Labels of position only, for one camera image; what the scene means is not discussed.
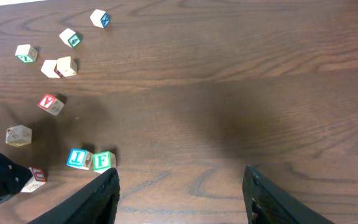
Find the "alphabet block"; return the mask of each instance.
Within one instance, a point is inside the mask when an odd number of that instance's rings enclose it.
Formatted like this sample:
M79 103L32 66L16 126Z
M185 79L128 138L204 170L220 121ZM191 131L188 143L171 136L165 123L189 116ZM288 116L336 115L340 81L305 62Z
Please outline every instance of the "alphabet block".
M63 57L57 60L57 71L64 77L69 77L77 74L77 64L71 57Z
M111 152L100 152L93 155L93 170L102 174L111 167L117 168L116 156Z
M38 103L38 107L55 116L59 114L59 112L63 109L64 106L65 105L60 100L49 94L45 94L45 96Z
M84 149L72 149L67 159L67 165L89 170L92 164L93 154Z
M31 193L47 182L44 172L42 172L41 169L35 167L29 167L29 169L31 170L32 177L27 181L21 192Z
M38 52L30 44L19 45L15 56L24 63L32 63L37 60Z
M19 147L31 143L31 129L18 125L6 130L5 143L11 146Z
M65 29L60 35L59 37L61 38L61 40L69 47L71 48L75 48L78 44L80 44L81 40L80 37L78 36L78 34L67 28Z
M61 78L63 75L57 70L57 60L45 60L41 72L48 78Z
M105 28L109 24L110 18L107 12L97 9L93 11L91 21L94 26Z

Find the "wooden block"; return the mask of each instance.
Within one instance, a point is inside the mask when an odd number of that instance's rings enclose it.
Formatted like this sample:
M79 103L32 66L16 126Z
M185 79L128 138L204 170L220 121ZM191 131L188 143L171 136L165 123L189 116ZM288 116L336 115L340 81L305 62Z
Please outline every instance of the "wooden block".
M11 146L19 147L31 143L31 129L18 125L6 130L5 143Z
M117 168L116 156L111 152L100 152L93 155L93 170L102 174L111 167Z
M57 60L45 60L41 72L48 78L61 78L63 75L57 70Z
M17 46L15 55L24 63L32 63L37 60L38 52L30 44L24 44Z
M84 149L72 149L67 159L67 165L89 170L92 165L93 154Z
M56 97L49 94L45 94L45 96L38 103L38 107L44 109L45 111L55 116L59 114L59 112L62 110L64 106L65 105L60 100L56 99Z
M27 181L21 192L31 193L47 182L44 172L42 172L41 169L35 167L29 167L29 169L31 170L32 177Z
M61 38L61 40L69 47L71 48L75 48L78 44L80 44L81 40L80 37L78 36L78 34L67 28L65 29L60 35L59 37Z
M63 57L57 60L57 71L64 77L69 77L77 74L77 64L71 57Z
M109 24L110 18L109 15L107 15L107 12L97 9L93 11L91 15L91 21L93 25L100 28L105 28Z

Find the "wood grain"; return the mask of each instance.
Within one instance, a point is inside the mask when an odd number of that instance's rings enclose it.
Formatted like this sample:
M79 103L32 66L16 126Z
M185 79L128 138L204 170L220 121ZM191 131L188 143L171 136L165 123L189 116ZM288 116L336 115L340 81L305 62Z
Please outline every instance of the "wood grain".
M103 30L89 20L107 11ZM72 50L58 38L83 34ZM13 56L39 48L34 64ZM52 80L45 59L77 59ZM54 117L45 94L67 103ZM33 143L5 145L23 124ZM336 223L358 223L358 1L48 0L0 7L0 152L49 183L0 206L27 223L98 174L73 147L118 150L116 223L247 223L252 164Z

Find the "block face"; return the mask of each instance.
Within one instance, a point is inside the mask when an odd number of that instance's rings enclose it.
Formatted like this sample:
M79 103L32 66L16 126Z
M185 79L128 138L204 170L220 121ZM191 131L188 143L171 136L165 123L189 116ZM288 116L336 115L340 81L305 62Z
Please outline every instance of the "block face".
M86 159L84 163L82 164L83 168L86 170L89 170L92 166L92 160L93 160L93 154L90 152L86 153Z
M76 47L81 42L78 34L69 28L65 29L59 37L67 46L71 48Z
M57 60L57 71L64 77L70 77L77 74L77 64L70 56L59 58Z
M18 125L6 130L5 143L19 147L31 143L32 131L24 125Z
M101 18L101 23L103 28L105 28L109 24L109 22L110 22L109 15L107 15L107 13L104 13L104 15Z
M32 63L37 60L38 52L30 44L19 45L15 56L24 63Z
M18 45L16 48L15 56L18 55L28 55L30 52L31 45L30 44L22 44Z
M83 149L72 149L68 156L67 165L73 167L81 167L85 161L86 150Z
M49 110L49 108L52 107L55 101L56 101L56 97L51 96L49 94L45 94L42 100L38 103L38 106L44 110Z
M35 167L29 167L29 170L31 170L32 177L31 179L25 184L21 192L25 193L31 193L35 190L37 190L39 187L44 185L47 180L44 176L44 173L41 169L35 168Z
M81 42L80 38L77 34L74 34L72 37L68 39L68 43L71 45L72 48L75 48Z
M45 60L41 72L48 78L61 78L63 75L57 71L57 60Z
M100 152L93 155L93 169L103 173L111 167L117 167L116 156L111 152Z
M39 108L42 108L43 110L55 116L59 114L64 106L64 103L49 94L45 94L45 96L38 103Z
M89 170L92 164L93 154L84 149L72 149L68 156L67 165Z
M36 181L46 182L47 179L45 178L44 172L41 169L30 167L31 173Z
M18 55L17 58L22 60L22 62L24 62L24 63L34 62L28 55Z

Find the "letter block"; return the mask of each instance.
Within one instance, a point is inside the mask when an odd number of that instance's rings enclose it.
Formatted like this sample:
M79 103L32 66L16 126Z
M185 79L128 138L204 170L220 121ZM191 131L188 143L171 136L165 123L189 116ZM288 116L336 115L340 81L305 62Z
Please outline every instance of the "letter block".
M65 105L60 100L49 94L45 94L45 96L38 103L38 107L55 116L59 114L64 106Z
M16 48L15 56L24 63L32 63L37 60L38 51L30 44L19 45Z
M42 172L41 169L35 167L29 167L29 169L31 170L32 177L27 181L21 192L31 193L47 182L44 172Z
M100 152L93 155L93 170L102 174L111 167L117 168L116 156L111 152Z
M11 146L19 147L31 143L31 129L18 125L6 130L5 143Z
M78 36L78 34L69 28L65 29L59 35L59 37L67 46L69 46L71 48L75 48L78 44L81 43L81 40L80 40L80 37Z
M84 149L72 149L67 159L67 165L89 170L92 164L93 154Z
M97 9L93 11L91 21L94 26L105 28L109 24L110 18L107 12Z

